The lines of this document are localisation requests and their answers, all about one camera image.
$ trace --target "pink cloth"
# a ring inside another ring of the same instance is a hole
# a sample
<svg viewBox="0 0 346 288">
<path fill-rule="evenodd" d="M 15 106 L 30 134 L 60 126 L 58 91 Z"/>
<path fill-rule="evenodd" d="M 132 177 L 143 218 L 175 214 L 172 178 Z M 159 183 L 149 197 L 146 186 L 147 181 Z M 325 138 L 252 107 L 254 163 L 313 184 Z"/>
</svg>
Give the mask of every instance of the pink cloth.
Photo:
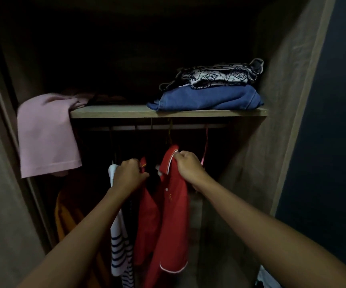
<svg viewBox="0 0 346 288">
<path fill-rule="evenodd" d="M 40 95 L 18 109 L 18 140 L 22 178 L 80 167 L 81 158 L 69 111 L 84 107 L 94 94 Z"/>
</svg>

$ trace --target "red shirt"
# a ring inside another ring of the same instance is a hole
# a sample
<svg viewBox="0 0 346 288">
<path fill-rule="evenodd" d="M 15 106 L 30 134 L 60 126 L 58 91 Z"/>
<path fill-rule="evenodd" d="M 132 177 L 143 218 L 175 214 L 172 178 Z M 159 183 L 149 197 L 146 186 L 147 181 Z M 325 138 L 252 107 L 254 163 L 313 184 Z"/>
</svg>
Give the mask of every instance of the red shirt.
<svg viewBox="0 0 346 288">
<path fill-rule="evenodd" d="M 162 271 L 179 273 L 188 263 L 189 199 L 186 182 L 173 157 L 177 151 L 174 145 L 166 152 L 159 168 L 161 183 L 153 198 L 146 188 L 142 190 L 134 263 L 140 265 L 154 251 L 145 288 L 154 287 Z M 163 203 L 158 203 L 160 196 L 164 197 Z"/>
</svg>

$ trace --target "forearm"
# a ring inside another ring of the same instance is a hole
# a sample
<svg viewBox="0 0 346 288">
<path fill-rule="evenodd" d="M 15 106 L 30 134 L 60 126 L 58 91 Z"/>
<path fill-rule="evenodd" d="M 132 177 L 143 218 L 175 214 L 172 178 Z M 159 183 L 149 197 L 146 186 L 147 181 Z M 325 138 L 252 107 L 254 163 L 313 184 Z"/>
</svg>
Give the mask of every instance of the forearm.
<svg viewBox="0 0 346 288">
<path fill-rule="evenodd" d="M 346 287 L 346 266 L 321 246 L 223 188 L 197 187 L 272 275 L 289 288 Z"/>
<path fill-rule="evenodd" d="M 101 202 L 46 256 L 18 288 L 77 287 L 127 193 L 110 189 Z"/>
</svg>

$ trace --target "stack of folded clothes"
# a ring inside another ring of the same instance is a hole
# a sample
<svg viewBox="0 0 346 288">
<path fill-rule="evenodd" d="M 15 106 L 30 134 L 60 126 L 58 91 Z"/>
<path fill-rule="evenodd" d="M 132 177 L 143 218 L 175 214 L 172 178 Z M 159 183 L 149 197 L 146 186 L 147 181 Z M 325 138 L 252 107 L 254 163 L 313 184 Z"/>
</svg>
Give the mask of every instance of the stack of folded clothes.
<svg viewBox="0 0 346 288">
<path fill-rule="evenodd" d="M 263 104 L 250 85 L 263 72 L 263 60 L 181 69 L 174 81 L 161 84 L 161 99 L 148 103 L 155 111 L 201 109 L 250 110 Z"/>
</svg>

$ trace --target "white and navy striped shirt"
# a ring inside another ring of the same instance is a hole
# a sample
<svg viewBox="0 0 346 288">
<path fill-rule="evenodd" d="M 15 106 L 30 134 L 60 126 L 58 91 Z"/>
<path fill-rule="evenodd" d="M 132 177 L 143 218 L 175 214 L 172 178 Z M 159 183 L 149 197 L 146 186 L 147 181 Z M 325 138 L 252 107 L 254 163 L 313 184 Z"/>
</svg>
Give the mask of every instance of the white and navy striped shirt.
<svg viewBox="0 0 346 288">
<path fill-rule="evenodd" d="M 118 165 L 109 167 L 110 184 L 113 186 L 114 173 Z M 111 273 L 113 276 L 121 276 L 123 288 L 134 288 L 133 276 L 133 246 L 127 237 L 122 210 L 113 221 L 111 233 Z"/>
</svg>

